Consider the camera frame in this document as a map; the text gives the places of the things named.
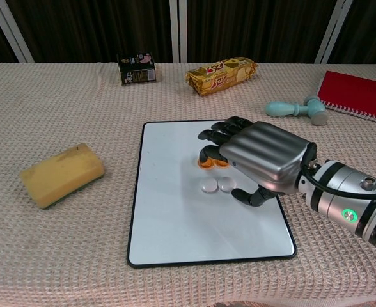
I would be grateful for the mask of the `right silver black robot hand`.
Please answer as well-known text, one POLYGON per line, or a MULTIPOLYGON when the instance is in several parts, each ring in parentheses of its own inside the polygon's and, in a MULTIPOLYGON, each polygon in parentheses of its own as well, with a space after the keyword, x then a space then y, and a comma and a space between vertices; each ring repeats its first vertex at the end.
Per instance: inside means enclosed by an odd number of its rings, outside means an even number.
POLYGON ((231 195, 239 202, 259 207, 278 195, 297 192, 305 153, 317 158, 317 146, 311 141, 267 122, 251 122, 232 116, 201 131, 198 139, 213 142, 203 147, 199 161, 209 158, 227 162, 256 182, 253 193, 234 188, 231 195))

